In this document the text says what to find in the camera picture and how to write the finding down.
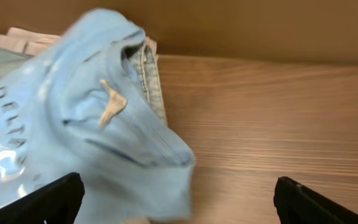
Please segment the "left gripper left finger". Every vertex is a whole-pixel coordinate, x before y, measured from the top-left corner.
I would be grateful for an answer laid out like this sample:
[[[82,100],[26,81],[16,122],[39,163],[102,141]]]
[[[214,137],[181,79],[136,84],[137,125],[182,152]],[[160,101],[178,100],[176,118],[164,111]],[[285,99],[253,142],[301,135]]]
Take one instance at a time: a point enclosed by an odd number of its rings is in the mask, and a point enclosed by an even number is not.
[[[78,173],[69,173],[0,208],[0,224],[73,224],[85,195]]]

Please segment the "light blue printed t-shirt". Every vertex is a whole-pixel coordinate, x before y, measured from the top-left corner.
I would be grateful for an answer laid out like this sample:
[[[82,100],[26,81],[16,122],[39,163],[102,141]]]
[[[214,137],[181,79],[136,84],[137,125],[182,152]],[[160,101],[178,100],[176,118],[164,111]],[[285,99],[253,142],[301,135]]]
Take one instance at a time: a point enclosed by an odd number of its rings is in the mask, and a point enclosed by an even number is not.
[[[0,209],[75,172],[75,223],[190,217],[195,156],[149,102],[158,85],[136,69],[144,40],[94,9],[36,56],[0,49]]]

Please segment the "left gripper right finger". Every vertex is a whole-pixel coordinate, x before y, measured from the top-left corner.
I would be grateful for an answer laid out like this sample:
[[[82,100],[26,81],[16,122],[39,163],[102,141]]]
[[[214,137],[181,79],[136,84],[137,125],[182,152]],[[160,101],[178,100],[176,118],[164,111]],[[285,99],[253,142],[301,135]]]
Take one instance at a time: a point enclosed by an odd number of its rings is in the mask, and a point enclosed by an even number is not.
[[[281,224],[358,224],[358,214],[289,177],[278,178],[273,203]]]

